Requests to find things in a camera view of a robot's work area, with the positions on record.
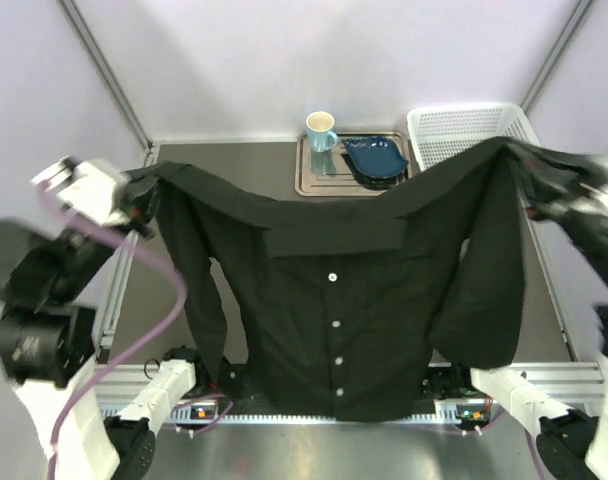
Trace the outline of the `black button shirt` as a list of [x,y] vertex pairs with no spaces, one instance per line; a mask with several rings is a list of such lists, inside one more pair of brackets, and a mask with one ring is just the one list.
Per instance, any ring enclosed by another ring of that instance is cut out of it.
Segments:
[[510,364],[523,318],[512,168],[540,149],[494,137],[367,199],[285,201],[201,168],[156,183],[156,222],[188,289],[201,380],[249,384],[281,414],[383,422],[410,415],[434,353]]

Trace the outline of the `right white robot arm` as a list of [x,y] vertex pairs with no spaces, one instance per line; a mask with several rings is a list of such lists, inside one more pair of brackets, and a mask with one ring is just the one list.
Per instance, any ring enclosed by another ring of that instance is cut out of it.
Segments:
[[553,261],[555,306],[574,354],[594,359],[601,407],[590,415],[547,394],[511,367],[473,369],[473,386],[526,430],[556,479],[608,479],[608,157],[557,154],[520,145],[513,171],[528,217],[559,226],[576,249]]

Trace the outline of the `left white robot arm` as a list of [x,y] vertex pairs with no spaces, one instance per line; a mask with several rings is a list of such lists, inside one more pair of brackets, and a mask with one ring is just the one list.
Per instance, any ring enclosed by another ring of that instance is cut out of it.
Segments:
[[0,362],[28,410],[50,479],[141,479],[157,435],[196,384],[195,357],[168,354],[125,408],[105,416],[95,387],[95,312],[77,297],[130,233],[151,235],[153,177],[75,173],[45,203],[69,222],[54,239],[0,219]]

